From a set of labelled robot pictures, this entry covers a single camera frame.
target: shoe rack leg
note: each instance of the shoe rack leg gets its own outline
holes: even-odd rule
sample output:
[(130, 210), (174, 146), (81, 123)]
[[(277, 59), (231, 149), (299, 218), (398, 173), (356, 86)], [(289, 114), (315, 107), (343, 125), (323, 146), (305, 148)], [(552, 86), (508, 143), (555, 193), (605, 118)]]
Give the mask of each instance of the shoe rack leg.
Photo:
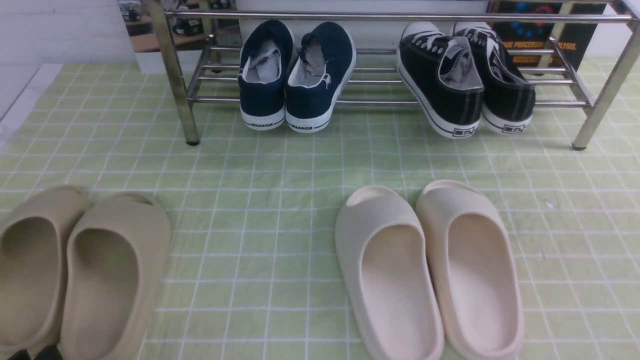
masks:
[(151, 0), (148, 4), (148, 9), (153, 18), (154, 30), (164, 61), (164, 68), (169, 77), (169, 85), (175, 99), (175, 105), (178, 107), (178, 117), (182, 124), (184, 137), (188, 145), (196, 146), (200, 143), (198, 128), (193, 118), (190, 102), (187, 99), (187, 88), (184, 84), (178, 53), (175, 50), (175, 44), (169, 29), (169, 22), (164, 16), (164, 6), (160, 0)]
[[(211, 10), (211, 2), (210, 0), (200, 0), (200, 9), (203, 11), (206, 10)], [(204, 31), (204, 34), (209, 36), (211, 34), (213, 34), (213, 32), (211, 31), (211, 19), (202, 19), (202, 30)]]
[[(218, 24), (217, 19), (211, 19), (211, 26), (213, 31), (213, 44), (216, 46), (220, 46), (220, 24)], [(212, 52), (212, 58), (214, 63), (222, 63), (222, 53), (219, 51)], [(214, 71), (216, 74), (219, 74), (222, 71)]]
[(611, 103), (616, 98), (618, 91), (625, 82), (631, 68), (636, 63), (640, 55), (640, 26), (633, 27), (631, 37), (627, 42), (622, 54), (618, 58), (618, 62), (611, 70), (609, 79), (605, 82), (595, 105), (586, 111), (587, 119), (582, 124), (578, 135), (573, 141), (573, 150), (581, 151), (587, 148), (593, 134), (598, 129), (600, 122), (607, 113)]
[[(573, 4), (572, 3), (563, 3), (560, 6), (560, 11), (558, 12), (558, 15), (567, 15), (571, 13), (571, 10), (573, 10)], [(564, 31), (564, 23), (563, 22), (557, 22), (554, 24), (554, 27), (551, 29), (551, 34), (550, 36), (556, 39), (560, 39), (560, 35), (562, 35), (562, 32)], [(551, 47), (551, 44), (549, 44), (549, 41), (547, 41), (547, 43), (545, 44), (545, 47), (548, 49)], [(542, 55), (540, 56), (540, 61), (538, 62), (538, 67), (549, 67), (549, 65), (551, 64), (551, 55)]]

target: shoe logo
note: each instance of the shoe logo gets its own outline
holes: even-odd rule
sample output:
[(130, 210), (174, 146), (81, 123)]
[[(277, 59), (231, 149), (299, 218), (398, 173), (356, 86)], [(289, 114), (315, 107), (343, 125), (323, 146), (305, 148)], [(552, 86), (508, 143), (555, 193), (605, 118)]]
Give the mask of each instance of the shoe logo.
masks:
[(521, 133), (524, 130), (525, 126), (524, 125), (520, 125), (520, 126), (507, 126), (505, 125), (502, 128), (502, 132), (505, 134), (517, 134), (517, 133)]
[(471, 129), (454, 129), (452, 135), (455, 138), (464, 138), (466, 136), (470, 136), (473, 133), (475, 133), (476, 129), (477, 129), (477, 126), (472, 127)]
[(271, 127), (274, 126), (274, 123), (270, 123), (270, 124), (252, 124), (247, 122), (247, 125), (253, 126), (253, 127)]
[(295, 129), (298, 129), (298, 130), (313, 130), (314, 129), (313, 126), (295, 126), (295, 125), (292, 125), (292, 124), (289, 124), (289, 126), (295, 128)]
[(331, 83), (331, 75), (325, 74), (324, 77), (322, 78), (322, 80), (320, 80), (320, 81), (324, 81), (326, 83), (326, 88), (328, 90), (329, 89), (329, 84)]

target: shoe sole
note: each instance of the shoe sole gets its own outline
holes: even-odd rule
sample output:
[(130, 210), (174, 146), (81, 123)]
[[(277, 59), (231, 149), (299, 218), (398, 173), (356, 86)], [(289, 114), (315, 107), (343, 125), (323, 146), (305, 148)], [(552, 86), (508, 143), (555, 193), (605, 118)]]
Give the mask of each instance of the shoe sole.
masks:
[(522, 121), (509, 121), (502, 119), (492, 113), (486, 105), (483, 105), (482, 107), (482, 115), (486, 120), (486, 123), (489, 125), (489, 129), (498, 134), (518, 134), (524, 131), (524, 129), (529, 126), (529, 123), (531, 123), (531, 117)]
[(475, 133), (478, 129), (480, 120), (471, 125), (457, 125), (446, 121), (436, 113), (429, 100), (427, 100), (427, 97), (424, 96), (418, 85), (411, 78), (409, 72), (402, 64), (402, 60), (400, 59), (400, 42), (398, 42), (398, 47), (396, 48), (396, 67), (402, 82), (409, 88), (416, 100), (418, 100), (424, 114), (427, 115), (427, 119), (429, 119), (429, 124), (431, 124), (431, 127), (438, 134), (450, 139), (461, 139), (468, 138)]
[(267, 131), (282, 125), (284, 122), (285, 106), (282, 106), (282, 109), (277, 113), (263, 117), (249, 115), (242, 110), (242, 107), (240, 107), (240, 114), (242, 115), (244, 124), (249, 129)]
[[(296, 57), (296, 38), (293, 36), (293, 32), (291, 31), (291, 28), (287, 26), (287, 24), (283, 23), (283, 25), (287, 28), (287, 30), (289, 30), (289, 34), (291, 36), (292, 48), (293, 48), (293, 50), (291, 51), (291, 61), (289, 61), (289, 64), (287, 66), (286, 74), (288, 74), (289, 71), (291, 70), (291, 64), (293, 63), (293, 59)], [(242, 54), (243, 51), (244, 51), (244, 44), (242, 45), (242, 48), (240, 48), (240, 54)], [(285, 101), (285, 103), (282, 105), (282, 109), (278, 110), (277, 113), (267, 115), (267, 116), (260, 116), (260, 117), (245, 113), (242, 110), (242, 106), (240, 106), (240, 115), (242, 115), (242, 120), (244, 121), (244, 124), (251, 130), (256, 130), (256, 131), (273, 130), (276, 127), (282, 125), (282, 123), (284, 122), (286, 106), (287, 104)]]
[(297, 133), (312, 134), (326, 128), (327, 125), (329, 125), (329, 121), (331, 120), (331, 115), (333, 114), (333, 108), (335, 107), (335, 103), (338, 101), (338, 97), (340, 97), (340, 94), (342, 93), (342, 91), (344, 90), (344, 87), (349, 82), (349, 79), (351, 79), (351, 75), (353, 75), (353, 69), (356, 67), (356, 44), (354, 43), (353, 38), (351, 37), (351, 34), (349, 34), (347, 29), (344, 29), (344, 32), (347, 33), (347, 36), (349, 37), (349, 41), (351, 41), (351, 49), (353, 51), (353, 57), (351, 59), (351, 64), (349, 65), (349, 69), (347, 69), (347, 72), (342, 77), (342, 82), (340, 82), (340, 85), (338, 86), (338, 88), (335, 90), (335, 93), (333, 94), (333, 99), (331, 100), (331, 106), (329, 106), (329, 110), (327, 110), (324, 114), (311, 119), (299, 119), (291, 115), (287, 111), (286, 113), (287, 123), (289, 124), (289, 127)]

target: slide sandal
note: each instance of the slide sandal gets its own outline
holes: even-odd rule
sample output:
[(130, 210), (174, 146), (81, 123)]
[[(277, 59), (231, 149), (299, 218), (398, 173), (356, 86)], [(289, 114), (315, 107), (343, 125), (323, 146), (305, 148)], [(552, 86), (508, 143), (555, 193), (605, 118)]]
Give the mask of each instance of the slide sandal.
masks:
[(447, 340), (469, 360), (514, 359), (524, 340), (511, 245), (495, 206), (450, 180), (416, 204)]
[(154, 308), (170, 250), (164, 209), (118, 193), (89, 209), (69, 239), (69, 280), (60, 334), (65, 360), (130, 359)]
[(376, 360), (439, 359), (444, 332), (411, 206), (384, 186), (357, 190), (340, 209), (335, 248), (353, 314)]
[(0, 227), (0, 355), (38, 352), (60, 336), (67, 288), (67, 240), (89, 208), (70, 185), (15, 208)]

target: black object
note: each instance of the black object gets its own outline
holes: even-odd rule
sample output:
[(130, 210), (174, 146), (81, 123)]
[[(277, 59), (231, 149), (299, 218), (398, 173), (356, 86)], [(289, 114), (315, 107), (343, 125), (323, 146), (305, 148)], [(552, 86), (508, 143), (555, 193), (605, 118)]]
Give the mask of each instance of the black object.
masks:
[(42, 349), (34, 360), (63, 360), (60, 351), (55, 345), (49, 345)]
[[(560, 3), (526, 3), (496, 1), (489, 4), (493, 13), (559, 13)], [(606, 4), (573, 4), (571, 14), (602, 14)], [(542, 49), (547, 43), (552, 23), (544, 22), (496, 22), (492, 28), (500, 36), (507, 49)], [(579, 68), (597, 24), (566, 24), (558, 39), (568, 61), (576, 70)], [(523, 66), (537, 66), (540, 56), (515, 56), (514, 62)], [(552, 64), (558, 66), (561, 60), (554, 56)]]
[(173, 32), (178, 35), (192, 37), (204, 32), (202, 20), (200, 19), (176, 19), (173, 25)]
[(211, 7), (214, 9), (231, 9), (231, 1), (230, 0), (213, 0), (211, 2)]
[(31, 356), (29, 356), (29, 352), (27, 350), (22, 349), (7, 360), (31, 360)]
[(120, 9), (120, 13), (122, 13), (122, 18), (124, 21), (129, 22), (138, 22), (142, 19), (142, 14), (136, 11), (134, 8), (128, 9)]
[(466, 37), (484, 84), (483, 115), (498, 133), (522, 132), (536, 103), (534, 85), (524, 79), (502, 41), (486, 24), (459, 22), (454, 35)]
[(446, 37), (433, 24), (417, 22), (404, 30), (398, 54), (398, 72), (433, 129), (447, 138), (473, 135), (484, 87), (467, 39)]

